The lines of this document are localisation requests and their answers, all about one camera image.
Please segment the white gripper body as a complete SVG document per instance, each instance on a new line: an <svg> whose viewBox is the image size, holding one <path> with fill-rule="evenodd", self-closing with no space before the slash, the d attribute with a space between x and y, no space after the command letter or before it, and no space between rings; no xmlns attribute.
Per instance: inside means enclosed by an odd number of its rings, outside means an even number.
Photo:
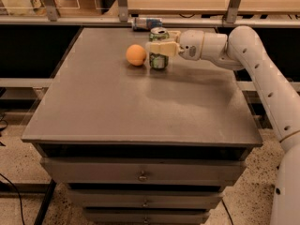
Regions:
<svg viewBox="0 0 300 225"><path fill-rule="evenodd" d="M204 31L187 30L179 38L179 55L192 61L198 61L201 58L203 47Z"/></svg>

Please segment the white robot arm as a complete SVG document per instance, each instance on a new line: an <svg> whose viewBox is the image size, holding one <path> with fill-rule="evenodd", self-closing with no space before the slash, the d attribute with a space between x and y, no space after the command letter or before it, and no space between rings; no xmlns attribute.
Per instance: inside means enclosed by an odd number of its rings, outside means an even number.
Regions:
<svg viewBox="0 0 300 225"><path fill-rule="evenodd" d="M238 26L229 35L187 30L146 43L146 50L220 68L245 69L285 152L277 172L270 225L300 224L300 96L268 56L259 35Z"/></svg>

